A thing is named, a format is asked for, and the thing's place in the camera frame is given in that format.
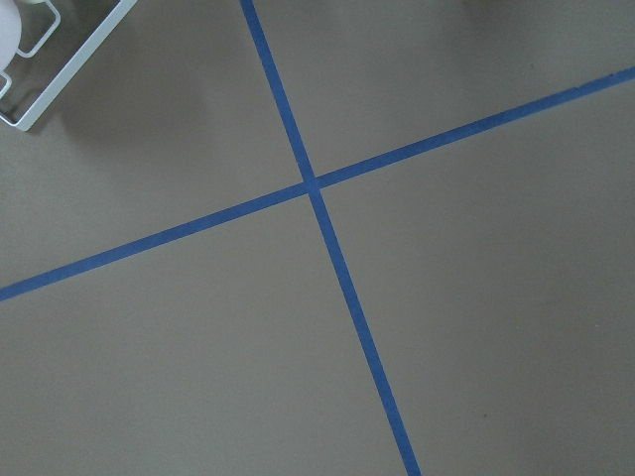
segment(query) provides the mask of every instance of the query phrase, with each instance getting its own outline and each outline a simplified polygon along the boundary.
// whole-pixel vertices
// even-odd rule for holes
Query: blue line
[[[306,193],[307,190],[305,185],[303,183],[298,183],[296,185],[283,188],[282,190],[254,198],[253,200],[211,213],[210,215],[206,215],[202,218],[197,218],[196,220],[175,226],[174,228],[118,246],[117,248],[104,251],[98,255],[84,258],[83,260],[76,261],[69,265],[62,266],[61,268],[42,273],[14,285],[0,289],[0,302],[48,285],[52,285],[53,283],[66,280],[73,276],[86,273],[96,268],[109,265],[115,261],[123,260],[124,258],[137,255],[144,251],[151,250],[152,248],[165,245],[166,243],[185,238],[186,236],[193,235],[199,231],[207,230],[264,208],[289,201]]]
[[[475,134],[494,129],[495,127],[502,126],[509,122],[522,119],[566,102],[588,96],[594,92],[601,91],[602,89],[606,89],[632,79],[635,79],[635,67],[623,69],[610,74],[609,76],[587,82],[582,86],[573,87],[571,89],[543,97],[542,99],[523,104],[522,106],[514,107],[507,111],[494,114],[493,116],[437,134],[428,139],[424,139],[423,141],[415,142],[414,144],[410,144],[357,164],[353,164],[352,166],[324,174],[323,176],[317,178],[317,184],[320,188],[334,185],[336,183],[340,183],[341,181],[352,179],[391,164],[410,159],[418,154],[422,154],[423,152],[428,152],[432,149],[446,146],[452,142],[460,141]]]
[[[253,37],[256,45],[256,50],[258,51],[260,60],[265,68],[267,80],[269,81],[271,91],[276,100],[285,130],[287,131],[287,137],[289,138],[294,155],[296,156],[296,161],[298,162],[298,167],[307,186],[307,192],[314,208],[317,223],[319,224],[319,229],[321,230],[326,244],[326,249],[328,250],[328,255],[330,256],[333,267],[335,268],[339,285],[341,286],[344,294],[348,310],[350,311],[350,315],[355,325],[355,330],[357,331],[359,341],[361,342],[366,361],[370,367],[373,380],[375,381],[375,386],[377,387],[384,411],[388,417],[399,452],[401,453],[404,465],[406,466],[406,471],[409,476],[421,476],[421,470],[419,469],[417,458],[415,457],[408,433],[406,432],[399,410],[397,409],[397,403],[395,402],[390,384],[388,383],[386,372],[384,371],[384,367],[379,357],[379,352],[377,351],[370,328],[368,327],[368,322],[361,307],[353,280],[350,277],[344,255],[341,251],[341,247],[339,246],[339,242],[337,241],[337,236],[335,235],[335,230],[332,222],[330,221],[328,210],[326,209],[326,205],[319,191],[318,181],[309,160],[307,149],[303,143],[300,130],[298,129],[298,124],[296,123],[289,99],[285,93],[282,79],[278,74],[273,55],[269,49],[269,45],[262,30],[253,1],[241,0],[240,3],[242,5],[245,19],[247,20],[247,25],[251,31],[251,36]]]

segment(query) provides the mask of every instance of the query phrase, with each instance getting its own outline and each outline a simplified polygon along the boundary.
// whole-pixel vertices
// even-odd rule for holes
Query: floor
[[[0,128],[0,473],[634,474],[635,3],[182,3]]]

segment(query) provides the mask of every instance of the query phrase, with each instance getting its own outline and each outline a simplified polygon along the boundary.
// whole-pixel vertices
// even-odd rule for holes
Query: white round object
[[[0,0],[0,71],[9,65],[20,45],[22,20],[13,0]]]

